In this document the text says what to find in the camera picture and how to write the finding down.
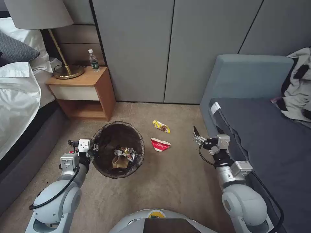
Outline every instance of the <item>white pillow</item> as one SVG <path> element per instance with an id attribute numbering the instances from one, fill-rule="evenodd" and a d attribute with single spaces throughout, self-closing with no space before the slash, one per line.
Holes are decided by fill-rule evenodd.
<path id="1" fill-rule="evenodd" d="M 40 30 L 18 29 L 10 17 L 0 18 L 0 31 L 40 52 L 37 58 L 30 61 L 33 71 L 40 69 L 49 73 L 53 72 Z"/>

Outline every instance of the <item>trash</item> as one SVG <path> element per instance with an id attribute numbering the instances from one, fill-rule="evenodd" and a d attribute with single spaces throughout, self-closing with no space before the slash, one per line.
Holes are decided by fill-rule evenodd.
<path id="1" fill-rule="evenodd" d="M 171 146 L 171 144 L 166 142 L 166 141 L 161 141 L 161 140 L 155 139 L 155 138 L 150 138 L 150 139 L 151 139 L 151 143 L 152 143 L 154 149 L 158 152 L 162 152 Z"/>
<path id="2" fill-rule="evenodd" d="M 113 152 L 114 155 L 120 157 L 123 155 L 126 157 L 129 161 L 133 162 L 136 156 L 136 152 L 133 148 L 127 148 L 127 147 L 121 147 L 120 149 L 115 149 Z"/>
<path id="3" fill-rule="evenodd" d="M 129 160 L 124 156 L 116 156 L 112 160 L 112 169 L 114 168 L 127 168 Z"/>
<path id="4" fill-rule="evenodd" d="M 169 129 L 169 127 L 167 125 L 164 125 L 164 124 L 162 124 L 161 122 L 159 122 L 157 120 L 154 120 L 152 123 L 153 123 L 155 128 L 158 128 L 161 131 L 164 131 L 164 132 L 167 132 L 167 133 L 171 132 L 171 130 Z"/>

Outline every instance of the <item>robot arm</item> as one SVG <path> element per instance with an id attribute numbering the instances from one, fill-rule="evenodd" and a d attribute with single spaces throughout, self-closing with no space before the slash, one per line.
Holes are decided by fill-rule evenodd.
<path id="1" fill-rule="evenodd" d="M 248 161 L 234 162 L 229 157 L 230 137 L 226 134 L 218 134 L 217 138 L 205 139 L 194 127 L 193 140 L 200 145 L 201 157 L 218 171 L 219 183 L 223 191 L 222 203 L 231 218 L 235 231 L 251 233 L 256 229 L 258 233 L 275 232 L 267 214 L 267 205 L 264 199 L 245 184 L 245 177 L 253 171 L 253 167 Z M 214 158 L 214 164 L 202 156 L 201 147 L 209 150 Z"/>
<path id="2" fill-rule="evenodd" d="M 80 202 L 80 188 L 89 170 L 91 155 L 98 151 L 98 145 L 93 145 L 91 139 L 68 143 L 74 147 L 74 152 L 65 153 L 60 158 L 60 177 L 43 189 L 29 207 L 33 209 L 33 214 L 26 233 L 69 232 Z"/>

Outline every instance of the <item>black and white cloth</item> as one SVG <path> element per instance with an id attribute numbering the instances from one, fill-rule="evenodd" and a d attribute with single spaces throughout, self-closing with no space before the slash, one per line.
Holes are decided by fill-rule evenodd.
<path id="1" fill-rule="evenodd" d="M 287 56 L 294 60 L 294 65 L 284 97 L 277 101 L 278 107 L 286 117 L 306 122 L 311 122 L 310 55 L 310 48 L 303 48 Z"/>

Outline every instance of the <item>trash can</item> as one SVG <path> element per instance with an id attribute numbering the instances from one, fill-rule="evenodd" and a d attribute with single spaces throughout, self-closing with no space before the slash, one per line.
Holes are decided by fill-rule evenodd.
<path id="1" fill-rule="evenodd" d="M 133 174 L 144 161 L 145 145 L 141 134 L 131 124 L 115 121 L 106 124 L 93 136 L 93 142 L 98 143 L 98 155 L 94 158 L 95 168 L 104 176 L 117 179 Z M 129 162 L 127 168 L 112 168 L 114 151 L 118 147 L 133 148 L 136 156 Z"/>

